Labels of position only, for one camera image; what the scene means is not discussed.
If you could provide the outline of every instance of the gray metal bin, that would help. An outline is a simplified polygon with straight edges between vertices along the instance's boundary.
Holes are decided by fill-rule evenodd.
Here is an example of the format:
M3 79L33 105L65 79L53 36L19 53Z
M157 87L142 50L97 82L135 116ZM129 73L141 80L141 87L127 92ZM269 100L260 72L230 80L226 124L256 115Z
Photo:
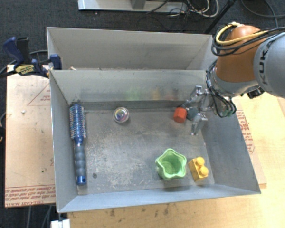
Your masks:
M205 68L215 59L211 36L67 28L48 28L47 35L49 53L64 65L50 73L58 212L260 193L235 115L209 112L197 136L190 121L173 120L195 85L205 87ZM74 102L86 117L83 187L76 185L70 138ZM113 120L120 106L130 111L125 125ZM167 148L188 161L203 156L208 178L195 182L187 165L183 179L161 179L155 159Z

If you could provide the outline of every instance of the green flower-shaped cup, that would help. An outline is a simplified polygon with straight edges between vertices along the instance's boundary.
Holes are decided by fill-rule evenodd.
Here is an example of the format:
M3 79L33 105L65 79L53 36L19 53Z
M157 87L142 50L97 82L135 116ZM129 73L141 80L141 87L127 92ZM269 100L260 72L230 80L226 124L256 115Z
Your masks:
M157 172L163 179L183 178L186 175L187 159L174 149L166 149L156 161Z

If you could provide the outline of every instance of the orange object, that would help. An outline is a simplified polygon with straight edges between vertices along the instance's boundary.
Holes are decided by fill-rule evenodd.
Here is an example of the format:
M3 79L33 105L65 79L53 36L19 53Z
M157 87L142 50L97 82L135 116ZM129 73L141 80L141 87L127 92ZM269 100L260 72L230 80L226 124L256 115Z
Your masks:
M187 117L187 110L185 108L177 107L175 109L174 116L173 116L174 121L181 124L185 122L186 117Z

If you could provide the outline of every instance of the blue clamp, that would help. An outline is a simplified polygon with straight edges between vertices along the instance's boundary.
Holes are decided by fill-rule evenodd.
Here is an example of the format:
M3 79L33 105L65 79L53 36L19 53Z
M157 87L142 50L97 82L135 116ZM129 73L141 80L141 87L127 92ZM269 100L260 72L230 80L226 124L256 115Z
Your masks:
M48 78L48 70L44 68L36 59L31 57L29 53L29 38L16 37L9 38L3 44L4 51L13 58L16 63L14 64L14 71L22 76L37 75ZM52 54L48 62L53 64L53 69L61 70L62 63L58 54Z

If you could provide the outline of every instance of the yellow toy block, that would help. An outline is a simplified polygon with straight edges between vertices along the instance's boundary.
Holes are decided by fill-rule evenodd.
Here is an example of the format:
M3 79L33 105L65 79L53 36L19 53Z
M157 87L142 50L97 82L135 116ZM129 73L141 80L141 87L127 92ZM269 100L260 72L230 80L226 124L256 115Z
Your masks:
M203 180L208 177L209 170L204 164L205 160L203 157L198 157L189 161L188 165L194 181Z

